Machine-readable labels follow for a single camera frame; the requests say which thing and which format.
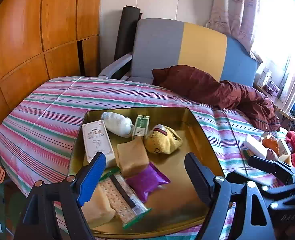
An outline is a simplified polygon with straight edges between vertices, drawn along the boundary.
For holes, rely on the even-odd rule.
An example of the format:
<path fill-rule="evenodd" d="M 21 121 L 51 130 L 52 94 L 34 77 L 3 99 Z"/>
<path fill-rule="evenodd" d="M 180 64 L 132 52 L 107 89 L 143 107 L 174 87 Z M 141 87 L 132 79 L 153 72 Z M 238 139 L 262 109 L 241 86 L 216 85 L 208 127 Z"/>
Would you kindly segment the cracker pack green ends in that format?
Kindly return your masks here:
<path fill-rule="evenodd" d="M 111 208 L 122 221 L 123 229 L 133 226 L 152 210 L 138 198 L 117 167 L 104 174 L 99 180 L 99 185 Z"/>

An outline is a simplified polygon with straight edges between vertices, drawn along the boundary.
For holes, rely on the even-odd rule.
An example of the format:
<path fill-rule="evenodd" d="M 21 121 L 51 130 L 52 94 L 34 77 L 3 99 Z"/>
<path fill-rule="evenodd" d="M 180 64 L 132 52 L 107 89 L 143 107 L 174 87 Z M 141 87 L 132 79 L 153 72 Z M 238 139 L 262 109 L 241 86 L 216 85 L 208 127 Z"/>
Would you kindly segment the pink knitted sock roll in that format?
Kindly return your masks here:
<path fill-rule="evenodd" d="M 266 148 L 266 160 L 277 161 L 278 155 L 270 148 Z"/>

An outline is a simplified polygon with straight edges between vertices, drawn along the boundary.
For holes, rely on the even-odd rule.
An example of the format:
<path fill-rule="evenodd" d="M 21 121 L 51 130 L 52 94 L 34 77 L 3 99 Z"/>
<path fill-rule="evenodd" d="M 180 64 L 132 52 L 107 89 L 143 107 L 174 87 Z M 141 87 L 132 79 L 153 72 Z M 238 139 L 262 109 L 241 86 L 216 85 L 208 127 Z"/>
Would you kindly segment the tan sponge block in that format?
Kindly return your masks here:
<path fill-rule="evenodd" d="M 117 145 L 116 163 L 123 177 L 133 177 L 145 170 L 150 161 L 141 138 Z"/>

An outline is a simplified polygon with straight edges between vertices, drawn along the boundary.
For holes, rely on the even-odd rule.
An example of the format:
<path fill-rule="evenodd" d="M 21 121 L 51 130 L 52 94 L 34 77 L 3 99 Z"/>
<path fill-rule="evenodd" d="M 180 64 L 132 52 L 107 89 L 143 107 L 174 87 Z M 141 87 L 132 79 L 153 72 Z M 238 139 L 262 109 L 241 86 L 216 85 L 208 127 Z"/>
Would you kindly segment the grey yellow blue headboard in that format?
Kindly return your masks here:
<path fill-rule="evenodd" d="M 258 63 L 236 39 L 200 25 L 163 18 L 138 21 L 130 80 L 152 83 L 153 69 L 188 65 L 228 80 L 252 86 Z"/>

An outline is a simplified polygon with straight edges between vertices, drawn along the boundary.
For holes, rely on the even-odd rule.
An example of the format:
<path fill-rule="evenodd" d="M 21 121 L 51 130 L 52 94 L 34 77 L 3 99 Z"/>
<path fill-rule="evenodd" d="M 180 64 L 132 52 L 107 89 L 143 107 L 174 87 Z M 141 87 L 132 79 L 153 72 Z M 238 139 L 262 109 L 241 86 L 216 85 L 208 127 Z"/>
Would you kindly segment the yellow sponge wedge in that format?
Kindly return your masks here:
<path fill-rule="evenodd" d="M 100 185 L 97 185 L 91 199 L 81 209 L 90 229 L 110 222 L 116 215 L 116 211 L 111 208 L 109 199 Z"/>

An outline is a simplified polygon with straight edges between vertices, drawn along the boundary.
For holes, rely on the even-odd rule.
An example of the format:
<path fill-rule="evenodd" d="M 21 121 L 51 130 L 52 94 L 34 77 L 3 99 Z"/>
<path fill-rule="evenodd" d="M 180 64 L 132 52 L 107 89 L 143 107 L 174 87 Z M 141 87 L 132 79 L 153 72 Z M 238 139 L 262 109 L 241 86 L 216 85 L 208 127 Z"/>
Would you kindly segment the gold metal tray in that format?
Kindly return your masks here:
<path fill-rule="evenodd" d="M 185 156 L 191 152 L 214 175 L 223 173 L 196 117 L 184 107 L 87 112 L 69 174 L 97 152 L 106 158 L 106 169 L 82 210 L 100 238 L 158 237 L 200 224 L 208 205 L 185 170 Z"/>

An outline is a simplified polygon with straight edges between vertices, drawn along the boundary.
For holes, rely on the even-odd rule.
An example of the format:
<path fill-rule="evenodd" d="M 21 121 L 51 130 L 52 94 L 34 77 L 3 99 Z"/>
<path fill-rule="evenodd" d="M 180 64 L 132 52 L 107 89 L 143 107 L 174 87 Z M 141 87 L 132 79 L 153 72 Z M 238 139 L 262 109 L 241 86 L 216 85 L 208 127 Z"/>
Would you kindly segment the white foam block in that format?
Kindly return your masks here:
<path fill-rule="evenodd" d="M 257 157 L 266 159 L 267 149 L 250 134 L 246 136 L 246 139 L 244 141 L 244 146 L 245 148 L 249 149 Z"/>

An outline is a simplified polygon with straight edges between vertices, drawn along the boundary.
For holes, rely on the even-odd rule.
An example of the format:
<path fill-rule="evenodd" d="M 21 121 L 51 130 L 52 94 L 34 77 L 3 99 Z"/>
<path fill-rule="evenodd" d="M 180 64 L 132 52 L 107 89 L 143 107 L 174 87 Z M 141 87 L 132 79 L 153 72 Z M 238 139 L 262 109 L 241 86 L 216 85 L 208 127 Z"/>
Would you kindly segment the white sock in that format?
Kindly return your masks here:
<path fill-rule="evenodd" d="M 101 119 L 108 131 L 123 138 L 132 136 L 134 125 L 130 118 L 114 112 L 104 112 Z"/>

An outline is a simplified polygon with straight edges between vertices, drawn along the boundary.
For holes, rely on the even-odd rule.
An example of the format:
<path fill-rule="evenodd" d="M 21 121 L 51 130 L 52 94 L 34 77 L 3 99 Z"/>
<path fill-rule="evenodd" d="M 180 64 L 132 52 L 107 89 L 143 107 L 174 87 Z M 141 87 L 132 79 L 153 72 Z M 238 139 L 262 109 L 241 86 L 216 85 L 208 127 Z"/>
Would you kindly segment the purple snack packet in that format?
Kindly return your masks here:
<path fill-rule="evenodd" d="M 127 178 L 126 182 L 141 202 L 146 203 L 149 194 L 156 191 L 159 186 L 171 183 L 171 180 L 150 162 L 146 169 Z"/>

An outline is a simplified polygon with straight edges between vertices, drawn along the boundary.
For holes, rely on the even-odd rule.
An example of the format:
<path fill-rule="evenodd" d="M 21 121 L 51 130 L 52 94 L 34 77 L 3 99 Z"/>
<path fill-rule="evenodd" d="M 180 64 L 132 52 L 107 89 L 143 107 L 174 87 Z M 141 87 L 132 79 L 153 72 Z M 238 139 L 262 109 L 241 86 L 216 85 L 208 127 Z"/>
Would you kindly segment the small green white box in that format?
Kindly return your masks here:
<path fill-rule="evenodd" d="M 132 132 L 132 139 L 145 138 L 147 136 L 149 121 L 149 116 L 137 115 L 134 129 Z"/>

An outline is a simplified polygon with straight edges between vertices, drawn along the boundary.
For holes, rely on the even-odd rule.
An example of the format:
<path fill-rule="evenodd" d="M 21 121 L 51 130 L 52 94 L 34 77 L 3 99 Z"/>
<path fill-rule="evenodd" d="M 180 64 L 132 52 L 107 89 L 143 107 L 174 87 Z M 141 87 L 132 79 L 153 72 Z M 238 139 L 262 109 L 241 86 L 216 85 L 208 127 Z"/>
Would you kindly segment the black rolled mat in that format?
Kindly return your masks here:
<path fill-rule="evenodd" d="M 137 7 L 123 7 L 116 41 L 114 61 L 133 51 L 137 23 L 141 19 L 141 10 Z"/>

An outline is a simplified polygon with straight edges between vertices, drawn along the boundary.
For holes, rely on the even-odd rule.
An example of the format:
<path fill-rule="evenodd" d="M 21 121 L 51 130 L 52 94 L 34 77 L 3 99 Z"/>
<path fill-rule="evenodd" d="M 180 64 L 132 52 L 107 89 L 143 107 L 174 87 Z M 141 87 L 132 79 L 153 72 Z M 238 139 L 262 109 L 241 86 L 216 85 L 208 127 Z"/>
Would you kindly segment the white medicine box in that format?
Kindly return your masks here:
<path fill-rule="evenodd" d="M 103 120 L 82 125 L 83 139 L 88 163 L 101 152 L 106 157 L 106 168 L 116 166 L 115 153 Z"/>

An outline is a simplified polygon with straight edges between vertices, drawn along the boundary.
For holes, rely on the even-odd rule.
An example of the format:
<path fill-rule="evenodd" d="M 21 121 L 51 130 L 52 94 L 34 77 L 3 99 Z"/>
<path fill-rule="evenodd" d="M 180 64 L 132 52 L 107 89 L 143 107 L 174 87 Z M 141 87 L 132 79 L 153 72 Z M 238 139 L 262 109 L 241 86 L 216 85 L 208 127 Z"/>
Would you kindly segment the beige medicine box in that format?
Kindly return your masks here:
<path fill-rule="evenodd" d="M 279 146 L 279 155 L 291 155 L 290 149 L 284 139 L 278 139 L 277 143 Z"/>

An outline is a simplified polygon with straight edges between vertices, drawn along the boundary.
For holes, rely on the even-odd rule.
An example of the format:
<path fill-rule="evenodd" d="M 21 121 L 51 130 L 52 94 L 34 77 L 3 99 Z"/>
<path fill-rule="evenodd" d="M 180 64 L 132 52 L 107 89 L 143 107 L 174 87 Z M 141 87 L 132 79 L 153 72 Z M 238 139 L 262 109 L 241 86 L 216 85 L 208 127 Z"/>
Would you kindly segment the yellow sock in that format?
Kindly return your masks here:
<path fill-rule="evenodd" d="M 144 139 L 149 153 L 170 155 L 182 146 L 182 138 L 171 127 L 156 125 Z"/>

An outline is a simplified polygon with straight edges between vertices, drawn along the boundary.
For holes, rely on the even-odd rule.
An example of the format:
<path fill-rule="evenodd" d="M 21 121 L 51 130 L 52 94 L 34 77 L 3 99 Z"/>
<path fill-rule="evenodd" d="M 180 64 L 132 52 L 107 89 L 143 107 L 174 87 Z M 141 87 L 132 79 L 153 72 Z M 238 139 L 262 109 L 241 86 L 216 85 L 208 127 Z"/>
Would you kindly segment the brown-red puffer jacket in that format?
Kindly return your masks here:
<path fill-rule="evenodd" d="M 253 87 L 227 80 L 218 82 L 210 74 L 187 65 L 153 69 L 152 75 L 156 86 L 219 109 L 238 109 L 259 130 L 280 130 L 271 99 Z"/>

